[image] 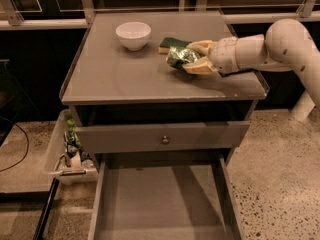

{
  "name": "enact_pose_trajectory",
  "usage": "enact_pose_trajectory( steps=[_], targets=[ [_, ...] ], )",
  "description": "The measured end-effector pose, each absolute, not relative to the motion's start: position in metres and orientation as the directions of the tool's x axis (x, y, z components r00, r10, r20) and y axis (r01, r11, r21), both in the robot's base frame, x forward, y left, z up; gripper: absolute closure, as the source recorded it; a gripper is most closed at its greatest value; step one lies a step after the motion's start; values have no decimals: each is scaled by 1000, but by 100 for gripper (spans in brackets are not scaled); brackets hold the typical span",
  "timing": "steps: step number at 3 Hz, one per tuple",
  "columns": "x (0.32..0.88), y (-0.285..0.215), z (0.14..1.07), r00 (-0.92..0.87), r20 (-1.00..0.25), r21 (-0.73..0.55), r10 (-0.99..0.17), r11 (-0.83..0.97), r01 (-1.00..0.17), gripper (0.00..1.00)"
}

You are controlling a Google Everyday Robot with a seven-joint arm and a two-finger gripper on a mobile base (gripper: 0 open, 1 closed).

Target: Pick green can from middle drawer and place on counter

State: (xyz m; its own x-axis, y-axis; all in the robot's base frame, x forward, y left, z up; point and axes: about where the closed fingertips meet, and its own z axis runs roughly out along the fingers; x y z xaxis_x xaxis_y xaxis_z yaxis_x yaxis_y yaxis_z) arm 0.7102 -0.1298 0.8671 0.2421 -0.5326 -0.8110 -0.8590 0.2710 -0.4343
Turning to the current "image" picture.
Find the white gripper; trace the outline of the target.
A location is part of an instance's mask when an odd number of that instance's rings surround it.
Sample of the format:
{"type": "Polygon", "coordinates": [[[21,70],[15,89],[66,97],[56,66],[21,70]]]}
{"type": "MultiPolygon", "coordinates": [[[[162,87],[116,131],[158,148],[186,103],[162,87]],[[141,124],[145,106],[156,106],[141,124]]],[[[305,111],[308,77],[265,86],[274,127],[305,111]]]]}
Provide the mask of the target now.
{"type": "Polygon", "coordinates": [[[200,54],[205,55],[193,63],[183,65],[183,69],[193,75],[210,75],[216,70],[222,74],[231,74],[239,71],[236,48],[236,37],[228,37],[219,40],[201,40],[187,45],[200,54]]]}

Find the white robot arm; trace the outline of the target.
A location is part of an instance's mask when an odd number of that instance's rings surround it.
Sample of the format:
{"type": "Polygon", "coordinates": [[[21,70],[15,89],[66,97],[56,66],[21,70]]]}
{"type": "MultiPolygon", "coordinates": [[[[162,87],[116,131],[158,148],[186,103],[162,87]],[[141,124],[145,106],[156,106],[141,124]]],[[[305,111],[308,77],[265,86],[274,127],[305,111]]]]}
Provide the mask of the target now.
{"type": "Polygon", "coordinates": [[[293,71],[305,91],[292,109],[299,121],[320,107],[320,51],[308,30],[297,20],[281,19],[267,33],[219,41],[204,40],[187,46],[203,57],[183,69],[189,74],[207,75],[214,71],[231,74],[243,69],[267,72],[293,71]]]}

